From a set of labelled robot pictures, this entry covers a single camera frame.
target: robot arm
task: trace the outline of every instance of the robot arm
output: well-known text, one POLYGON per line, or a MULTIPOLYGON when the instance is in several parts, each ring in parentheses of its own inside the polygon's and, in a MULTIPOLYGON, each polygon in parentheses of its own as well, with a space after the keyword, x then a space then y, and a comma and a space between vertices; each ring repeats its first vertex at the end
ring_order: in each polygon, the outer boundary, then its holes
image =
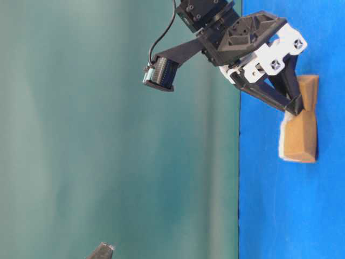
POLYGON ((181 0, 175 12, 196 39, 157 54, 144 84, 173 91, 177 69, 201 51, 236 88, 298 115, 303 100, 295 67, 307 42, 284 18, 264 11, 239 17, 233 6, 226 0, 181 0))

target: black cable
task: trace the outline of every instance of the black cable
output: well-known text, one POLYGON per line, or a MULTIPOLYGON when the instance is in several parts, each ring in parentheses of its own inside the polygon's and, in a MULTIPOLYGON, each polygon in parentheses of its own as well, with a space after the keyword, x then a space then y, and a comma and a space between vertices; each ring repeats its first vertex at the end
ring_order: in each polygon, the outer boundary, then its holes
POLYGON ((161 39, 167 34, 167 32, 170 30, 172 24, 174 23, 174 20, 175 20, 175 17, 176 17, 176 12, 175 12, 175 9, 176 9, 176 1, 175 0, 172 0, 173 3, 174 3, 174 13, 172 15, 172 18, 171 18, 171 21, 168 25, 168 27, 166 28, 166 30, 164 31, 164 33, 162 35, 160 35, 160 37, 155 41, 154 44, 152 44, 152 46, 150 47, 150 50, 149 50, 149 64, 151 67, 153 67, 153 62, 152 62, 152 52, 153 52, 153 49, 155 48, 155 46, 158 44, 158 42, 161 41, 161 39))

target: black 3d-printed part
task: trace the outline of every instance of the black 3d-printed part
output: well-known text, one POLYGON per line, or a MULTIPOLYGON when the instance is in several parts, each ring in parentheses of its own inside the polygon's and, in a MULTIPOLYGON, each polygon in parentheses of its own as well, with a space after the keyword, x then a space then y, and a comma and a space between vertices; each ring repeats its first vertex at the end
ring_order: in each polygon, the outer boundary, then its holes
POLYGON ((205 27, 226 5, 226 0, 182 0, 176 13, 192 32, 196 32, 205 27))
POLYGON ((217 49, 222 57, 220 65, 233 64, 257 50, 269 42, 286 23, 286 19, 264 11, 239 18, 226 30, 217 49))
MULTIPOLYGON (((144 84, 161 91, 173 92, 173 81, 177 69, 200 52, 202 48, 203 46, 198 39, 194 39, 156 54, 153 74, 150 79, 144 81, 144 84)), ((145 72, 147 73, 149 70, 150 67, 146 67, 145 72)))
POLYGON ((282 112, 289 111, 293 115, 298 115, 304 106, 295 74, 296 61, 297 56, 288 56, 284 60, 285 68, 278 75, 264 75, 256 83, 249 83, 244 71, 240 74, 233 73, 231 78, 235 82, 235 87, 241 91, 282 112), (266 79, 270 80, 273 87, 266 82, 266 79))

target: blue surface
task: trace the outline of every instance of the blue surface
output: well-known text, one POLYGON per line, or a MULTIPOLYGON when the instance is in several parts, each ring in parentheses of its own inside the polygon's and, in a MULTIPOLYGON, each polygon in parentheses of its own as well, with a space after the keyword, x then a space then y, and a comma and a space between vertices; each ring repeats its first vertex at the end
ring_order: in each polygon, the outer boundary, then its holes
POLYGON ((244 1, 244 15, 286 17, 309 43, 298 74, 319 74, 319 158, 278 158, 281 112, 242 93, 240 258, 345 257, 344 0, 244 1))

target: tan foam block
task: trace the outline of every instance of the tan foam block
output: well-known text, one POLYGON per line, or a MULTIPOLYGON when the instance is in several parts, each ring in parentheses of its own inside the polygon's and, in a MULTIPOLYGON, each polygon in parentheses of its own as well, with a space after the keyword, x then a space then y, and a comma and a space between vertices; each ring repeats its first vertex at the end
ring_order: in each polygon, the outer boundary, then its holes
POLYGON ((314 112, 303 110, 285 128, 285 157, 303 163, 316 161, 317 128, 314 112))
POLYGON ((319 76, 298 76, 298 83, 300 86, 305 110, 308 112, 314 111, 318 99, 319 76))

